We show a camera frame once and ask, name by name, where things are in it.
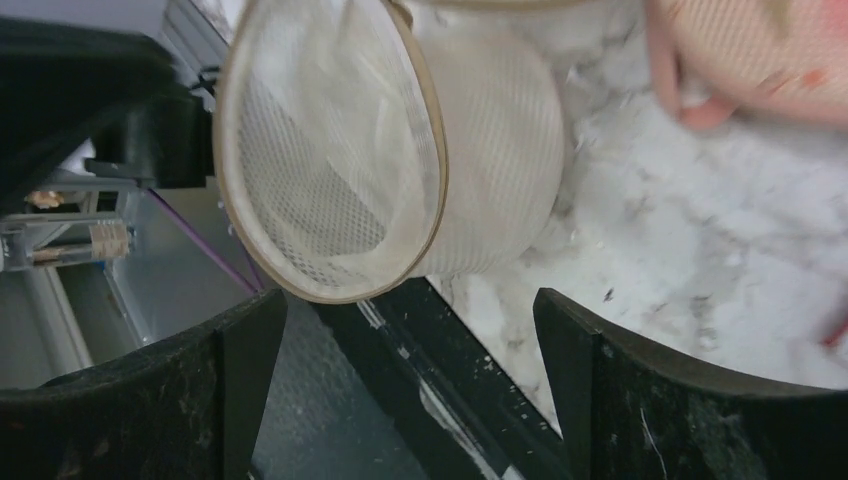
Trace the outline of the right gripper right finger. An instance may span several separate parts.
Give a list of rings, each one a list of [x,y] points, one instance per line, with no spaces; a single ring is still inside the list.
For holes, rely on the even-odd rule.
[[[575,479],[843,479],[847,394],[726,369],[543,288],[533,303]]]

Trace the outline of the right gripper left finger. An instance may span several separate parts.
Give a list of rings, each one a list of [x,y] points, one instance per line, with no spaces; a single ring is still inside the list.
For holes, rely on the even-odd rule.
[[[244,479],[287,318],[269,290],[120,358],[1,394],[5,479]]]

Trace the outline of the white mesh laundry bag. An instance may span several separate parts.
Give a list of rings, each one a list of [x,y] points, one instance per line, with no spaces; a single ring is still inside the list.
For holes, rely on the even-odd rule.
[[[213,122],[238,236],[277,283],[325,304],[517,259],[574,154],[532,43],[389,1],[249,2]]]

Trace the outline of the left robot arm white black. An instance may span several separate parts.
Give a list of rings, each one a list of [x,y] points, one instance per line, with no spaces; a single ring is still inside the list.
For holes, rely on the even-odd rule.
[[[2,18],[2,215],[85,141],[88,168],[141,188],[202,188],[213,174],[211,117],[157,41]]]

